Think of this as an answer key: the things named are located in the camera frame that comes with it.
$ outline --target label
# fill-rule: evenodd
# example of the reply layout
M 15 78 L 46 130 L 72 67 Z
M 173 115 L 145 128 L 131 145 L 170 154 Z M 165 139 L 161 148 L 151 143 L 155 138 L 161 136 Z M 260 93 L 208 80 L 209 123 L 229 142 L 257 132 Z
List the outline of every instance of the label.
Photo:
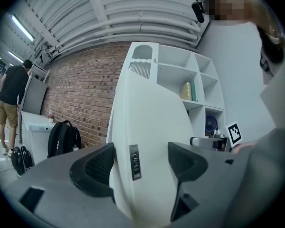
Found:
M 242 142 L 243 138 L 239 130 L 237 122 L 231 123 L 226 126 L 228 137 L 230 139 L 231 147 L 233 148 L 238 143 Z
M 139 162 L 139 152 L 138 145 L 129 145 L 130 148 L 130 161 L 131 161 L 131 169 L 132 169 L 132 180 L 135 181 L 137 179 L 142 178 L 141 173 L 141 165 Z

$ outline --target white shelf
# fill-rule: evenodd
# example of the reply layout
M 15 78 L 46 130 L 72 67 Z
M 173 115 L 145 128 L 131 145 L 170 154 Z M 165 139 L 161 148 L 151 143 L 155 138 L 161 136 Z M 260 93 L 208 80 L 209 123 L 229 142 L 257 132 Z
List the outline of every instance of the white shelf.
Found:
M 187 111 L 203 106 L 203 104 L 195 101 L 182 100 Z
M 200 106 L 190 110 L 189 119 L 193 129 L 192 137 L 205 137 L 205 107 Z
M 201 73 L 207 74 L 211 77 L 218 78 L 216 69 L 211 59 L 195 53 L 195 58 Z
M 205 137 L 207 114 L 217 119 L 219 128 L 225 128 L 223 92 L 211 59 L 177 47 L 133 42 L 123 64 L 119 81 L 123 78 L 125 69 L 129 67 L 177 95 L 180 95 L 185 83 L 194 83 L 191 89 L 195 89 L 196 101 L 182 100 L 185 106 L 183 110 L 186 109 L 188 112 L 192 125 L 192 136 Z
M 203 88 L 207 88 L 213 84 L 215 84 L 218 80 L 210 75 L 200 73 L 201 81 L 203 83 Z
M 181 88 L 184 84 L 194 80 L 196 74 L 197 72 L 183 67 L 159 64 L 157 83 L 180 95 Z
M 190 51 L 184 49 L 159 45 L 158 63 L 185 67 L 189 60 L 190 54 Z
M 40 77 L 45 77 L 48 73 L 46 70 L 37 66 L 36 64 L 31 68 L 31 72 L 32 72 L 32 74 L 38 75 Z

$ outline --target white desk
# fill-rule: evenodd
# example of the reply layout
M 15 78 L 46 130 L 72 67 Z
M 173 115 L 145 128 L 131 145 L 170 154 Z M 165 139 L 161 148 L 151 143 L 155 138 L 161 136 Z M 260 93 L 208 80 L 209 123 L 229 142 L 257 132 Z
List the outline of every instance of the white desk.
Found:
M 23 146 L 30 151 L 36 165 L 48 155 L 48 138 L 55 123 L 50 123 L 45 116 L 21 112 Z
M 178 95 L 130 70 L 119 78 L 114 104 L 112 142 L 118 161 L 110 187 L 116 205 L 128 217 L 139 214 L 135 220 L 142 227 L 166 226 L 177 193 L 168 142 L 189 143 L 192 136 L 185 106 Z M 142 176 L 135 181 L 129 158 L 133 144 L 138 145 Z

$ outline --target white wall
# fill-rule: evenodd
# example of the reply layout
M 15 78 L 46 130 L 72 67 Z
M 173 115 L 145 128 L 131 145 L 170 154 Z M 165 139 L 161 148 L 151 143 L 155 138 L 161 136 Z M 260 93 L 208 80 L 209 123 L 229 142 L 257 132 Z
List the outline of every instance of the white wall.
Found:
M 238 122 L 243 142 L 270 132 L 274 122 L 260 98 L 265 88 L 259 65 L 261 39 L 251 24 L 220 26 L 211 22 L 198 51 L 213 60 L 220 79 L 226 124 Z

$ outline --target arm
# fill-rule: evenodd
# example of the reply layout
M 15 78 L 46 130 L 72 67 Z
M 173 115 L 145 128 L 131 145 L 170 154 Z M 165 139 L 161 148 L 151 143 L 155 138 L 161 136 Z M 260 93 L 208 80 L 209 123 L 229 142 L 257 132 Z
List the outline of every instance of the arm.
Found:
M 4 74 L 2 76 L 2 79 L 1 79 L 1 87 L 3 88 L 3 84 L 4 84 L 4 81 L 5 81 L 5 78 L 6 78 L 6 74 Z
M 25 87 L 27 86 L 27 80 L 25 81 L 25 83 L 21 86 L 21 90 L 20 90 L 20 93 L 19 93 L 19 100 L 18 100 L 18 105 L 21 105 L 21 102 L 22 102 L 22 99 L 23 99 L 23 96 L 24 96 L 24 91 L 25 91 Z

